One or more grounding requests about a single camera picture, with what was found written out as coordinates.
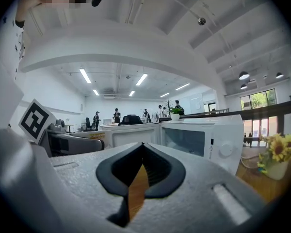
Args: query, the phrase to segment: green plant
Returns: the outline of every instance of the green plant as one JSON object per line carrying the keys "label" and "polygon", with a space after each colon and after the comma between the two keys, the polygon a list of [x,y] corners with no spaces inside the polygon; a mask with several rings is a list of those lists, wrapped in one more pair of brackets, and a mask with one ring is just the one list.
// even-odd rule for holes
{"label": "green plant", "polygon": [[170,110],[169,110],[169,112],[172,114],[179,114],[180,111],[182,111],[181,108],[173,108],[173,107],[170,107]]}
{"label": "green plant", "polygon": [[168,108],[168,111],[169,111],[169,113],[170,113],[170,108],[171,108],[171,106],[173,105],[173,104],[170,104],[170,100],[167,100],[167,101],[165,101],[166,102],[166,104],[167,104],[167,108]]}

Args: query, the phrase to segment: wooden table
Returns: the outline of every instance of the wooden table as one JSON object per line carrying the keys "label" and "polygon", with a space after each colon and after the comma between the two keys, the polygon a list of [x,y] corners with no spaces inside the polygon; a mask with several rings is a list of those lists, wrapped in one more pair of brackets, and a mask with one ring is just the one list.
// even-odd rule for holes
{"label": "wooden table", "polygon": [[[282,180],[275,181],[258,172],[257,169],[247,169],[239,164],[236,176],[253,187],[266,202],[270,202],[284,194],[291,182],[291,160],[287,172]],[[144,202],[144,193],[149,188],[147,174],[141,166],[134,181],[129,187],[129,216],[132,219],[141,209]]]}

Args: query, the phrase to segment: vase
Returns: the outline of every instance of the vase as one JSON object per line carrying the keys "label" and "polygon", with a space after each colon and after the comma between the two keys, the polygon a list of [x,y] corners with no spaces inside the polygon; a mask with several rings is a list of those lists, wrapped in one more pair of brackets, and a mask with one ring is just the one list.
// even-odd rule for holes
{"label": "vase", "polygon": [[171,113],[170,114],[170,117],[171,117],[172,120],[178,121],[180,119],[180,114],[173,114],[173,113]]}
{"label": "vase", "polygon": [[282,163],[276,163],[269,168],[267,168],[266,176],[270,177],[273,180],[281,180],[287,171],[288,161]]}

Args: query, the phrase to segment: white microwave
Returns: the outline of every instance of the white microwave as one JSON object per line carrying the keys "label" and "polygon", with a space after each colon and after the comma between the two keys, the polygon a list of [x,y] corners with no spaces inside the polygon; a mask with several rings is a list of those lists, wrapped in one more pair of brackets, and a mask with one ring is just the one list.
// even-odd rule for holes
{"label": "white microwave", "polygon": [[202,156],[236,174],[243,149],[240,115],[192,118],[162,123],[104,126],[110,146],[148,142]]}

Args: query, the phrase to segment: microwave control knob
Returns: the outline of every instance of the microwave control knob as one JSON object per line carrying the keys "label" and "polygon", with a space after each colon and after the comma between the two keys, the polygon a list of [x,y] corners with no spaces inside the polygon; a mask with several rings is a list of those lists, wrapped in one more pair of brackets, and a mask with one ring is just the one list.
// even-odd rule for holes
{"label": "microwave control knob", "polygon": [[220,147],[220,153],[223,156],[228,157],[232,154],[232,152],[233,152],[232,144],[230,142],[223,142],[222,146]]}

